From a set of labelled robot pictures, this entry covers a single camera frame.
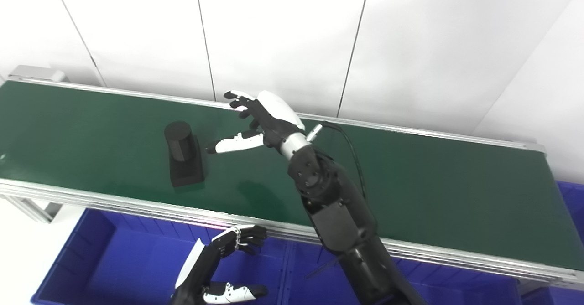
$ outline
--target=robotic arm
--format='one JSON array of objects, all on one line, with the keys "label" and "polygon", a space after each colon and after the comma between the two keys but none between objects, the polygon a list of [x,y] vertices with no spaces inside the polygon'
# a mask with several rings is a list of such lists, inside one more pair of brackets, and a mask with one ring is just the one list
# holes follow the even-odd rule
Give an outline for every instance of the robotic arm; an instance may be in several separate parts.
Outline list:
[{"label": "robotic arm", "polygon": [[266,237],[266,228],[242,225],[225,230],[207,246],[198,239],[179,273],[169,305],[229,304],[267,295],[263,285],[211,282],[222,258],[238,249],[255,255],[251,245],[261,247]]},{"label": "robotic arm", "polygon": [[288,175],[323,246],[336,255],[363,305],[425,305],[401,274],[377,236],[377,221],[344,169],[312,146],[322,125],[304,133],[304,125],[281,98],[262,91],[257,99],[229,91],[240,118],[252,116],[250,130],[212,143],[208,153],[265,145],[288,159]]}]

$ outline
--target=blue plastic bin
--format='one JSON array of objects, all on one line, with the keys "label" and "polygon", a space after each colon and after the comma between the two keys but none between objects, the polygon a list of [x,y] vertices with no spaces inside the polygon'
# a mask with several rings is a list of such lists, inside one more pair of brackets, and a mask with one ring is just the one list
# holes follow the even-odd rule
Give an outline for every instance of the blue plastic bin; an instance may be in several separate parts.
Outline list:
[{"label": "blue plastic bin", "polygon": [[[194,241],[219,230],[88,209],[40,288],[38,305],[165,305]],[[270,238],[255,257],[221,261],[216,281],[265,284],[250,305],[358,305],[338,264],[320,245]],[[396,260],[431,305],[521,305],[513,278]]]},{"label": "blue plastic bin", "polygon": [[[580,240],[584,242],[584,185],[559,181],[558,188],[580,234]],[[540,288],[523,296],[523,305],[584,305],[584,292]]]}]

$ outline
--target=black cylinder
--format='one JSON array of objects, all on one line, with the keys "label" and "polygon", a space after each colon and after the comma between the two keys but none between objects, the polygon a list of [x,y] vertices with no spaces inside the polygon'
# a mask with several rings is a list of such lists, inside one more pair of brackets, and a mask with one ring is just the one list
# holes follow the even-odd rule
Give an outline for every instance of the black cylinder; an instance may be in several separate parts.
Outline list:
[{"label": "black cylinder", "polygon": [[195,156],[193,133],[186,122],[170,123],[164,129],[164,135],[167,139],[168,149],[175,160],[184,162]]}]

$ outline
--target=black object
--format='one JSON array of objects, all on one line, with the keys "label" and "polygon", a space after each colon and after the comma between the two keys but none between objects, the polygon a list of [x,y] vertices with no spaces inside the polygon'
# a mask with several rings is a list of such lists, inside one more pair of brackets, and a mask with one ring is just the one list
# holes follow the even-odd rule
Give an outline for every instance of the black object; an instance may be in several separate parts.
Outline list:
[{"label": "black object", "polygon": [[307,145],[290,159],[288,175],[362,305],[426,305],[392,261],[363,194],[340,165]]},{"label": "black object", "polygon": [[164,129],[168,143],[173,187],[203,182],[203,164],[198,139],[186,122],[172,122]]}]

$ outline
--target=white wall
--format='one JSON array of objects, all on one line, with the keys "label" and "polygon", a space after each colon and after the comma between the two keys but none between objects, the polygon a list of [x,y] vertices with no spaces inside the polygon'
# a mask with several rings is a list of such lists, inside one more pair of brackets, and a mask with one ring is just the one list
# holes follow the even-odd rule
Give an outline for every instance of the white wall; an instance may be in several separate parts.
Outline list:
[{"label": "white wall", "polygon": [[343,118],[470,134],[569,0],[367,0]]},{"label": "white wall", "polygon": [[0,76],[30,64],[218,101],[269,89],[302,112],[537,139],[557,178],[584,183],[582,0],[363,2],[0,0]]},{"label": "white wall", "polygon": [[584,0],[572,0],[473,134],[535,138],[557,179],[584,184]]},{"label": "white wall", "polygon": [[217,99],[276,91],[335,116],[363,0],[200,0]]},{"label": "white wall", "polygon": [[19,64],[63,70],[74,83],[103,85],[61,0],[0,0],[0,76]]},{"label": "white wall", "polygon": [[213,100],[197,0],[63,0],[108,87]]}]

